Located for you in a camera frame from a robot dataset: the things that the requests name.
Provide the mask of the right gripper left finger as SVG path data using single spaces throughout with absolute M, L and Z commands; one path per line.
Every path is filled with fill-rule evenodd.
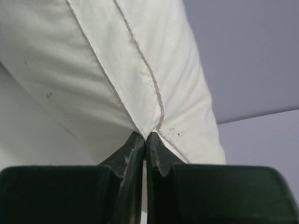
M 132 133 L 97 166 L 14 166 L 0 173 L 3 224 L 138 224 L 144 140 Z

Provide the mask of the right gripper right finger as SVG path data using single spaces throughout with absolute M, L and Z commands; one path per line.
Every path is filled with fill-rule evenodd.
M 149 224 L 296 224 L 284 177 L 261 166 L 185 164 L 151 133 L 145 142 Z

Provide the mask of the white pillow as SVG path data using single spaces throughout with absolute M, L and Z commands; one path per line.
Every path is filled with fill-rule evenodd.
M 3 0 L 0 61 L 96 162 L 132 132 L 226 162 L 181 0 Z

